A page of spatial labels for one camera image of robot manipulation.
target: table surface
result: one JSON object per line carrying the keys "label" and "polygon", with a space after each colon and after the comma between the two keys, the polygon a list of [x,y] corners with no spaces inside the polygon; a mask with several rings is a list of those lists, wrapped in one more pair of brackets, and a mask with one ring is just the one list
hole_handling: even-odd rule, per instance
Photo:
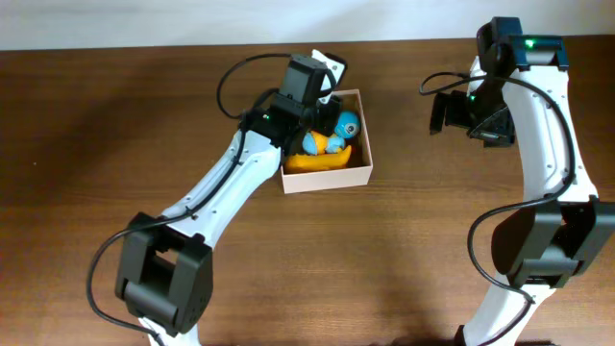
{"label": "table surface", "polygon": [[[615,200],[615,37],[566,39],[570,106],[586,169]],[[85,297],[95,249],[137,211],[158,214],[212,167],[236,123],[215,87],[240,59],[265,52],[334,52],[361,92],[374,157],[369,185],[284,195],[266,182],[215,249],[214,293],[199,322],[215,345],[368,345],[452,338],[488,287],[465,239],[482,212],[521,200],[516,147],[485,150],[464,131],[429,136],[432,72],[467,71],[471,39],[0,53],[0,334],[6,345],[146,345],[102,321]],[[233,75],[233,112],[278,86],[285,63]],[[494,272],[490,235],[478,257]],[[102,259],[95,295],[113,295],[120,246]],[[588,273],[531,319],[521,339],[615,342],[615,241]]]}

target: toy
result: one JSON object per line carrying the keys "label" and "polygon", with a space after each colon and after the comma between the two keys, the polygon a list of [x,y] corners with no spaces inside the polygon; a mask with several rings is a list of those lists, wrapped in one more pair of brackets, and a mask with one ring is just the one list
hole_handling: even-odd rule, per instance
{"label": "toy", "polygon": [[288,158],[284,168],[288,173],[307,173],[319,172],[333,169],[346,168],[346,163],[350,159],[353,147],[347,146],[346,149],[337,154],[325,155],[293,155]]}
{"label": "toy", "polygon": [[337,135],[326,137],[315,131],[308,132],[303,141],[304,151],[310,155],[336,154],[345,146],[344,138]]}
{"label": "toy", "polygon": [[352,111],[343,111],[337,120],[335,126],[335,134],[344,138],[350,139],[358,134],[361,122],[358,116]]}

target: white wall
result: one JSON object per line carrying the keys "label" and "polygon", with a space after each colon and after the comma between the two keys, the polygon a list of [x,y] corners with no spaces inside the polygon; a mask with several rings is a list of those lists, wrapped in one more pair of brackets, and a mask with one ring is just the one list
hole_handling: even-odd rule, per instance
{"label": "white wall", "polygon": [[615,0],[0,0],[0,49],[615,34]]}

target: toy eye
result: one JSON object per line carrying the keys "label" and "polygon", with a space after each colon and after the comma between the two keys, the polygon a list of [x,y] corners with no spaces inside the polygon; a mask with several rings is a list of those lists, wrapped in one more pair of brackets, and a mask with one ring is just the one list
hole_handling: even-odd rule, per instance
{"label": "toy eye", "polygon": [[348,134],[349,136],[354,136],[357,134],[357,125],[346,124],[344,131],[346,131],[346,134]]}

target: white box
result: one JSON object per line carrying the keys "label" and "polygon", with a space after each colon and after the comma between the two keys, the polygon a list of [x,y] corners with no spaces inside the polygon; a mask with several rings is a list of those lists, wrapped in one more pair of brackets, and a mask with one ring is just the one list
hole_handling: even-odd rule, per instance
{"label": "white box", "polygon": [[[362,163],[359,166],[344,169],[296,174],[284,174],[284,169],[282,167],[282,185],[284,193],[367,185],[369,181],[369,176],[372,174],[374,164],[372,162],[367,125],[365,124],[365,116],[363,114],[363,106],[361,105],[361,97],[358,89],[336,91],[333,94],[342,99],[342,110],[354,111],[361,120],[361,129],[357,136],[357,142],[360,148],[357,149],[360,149]],[[353,148],[353,151],[354,153],[351,154],[351,162],[353,161],[353,155],[356,153],[356,149]]]}

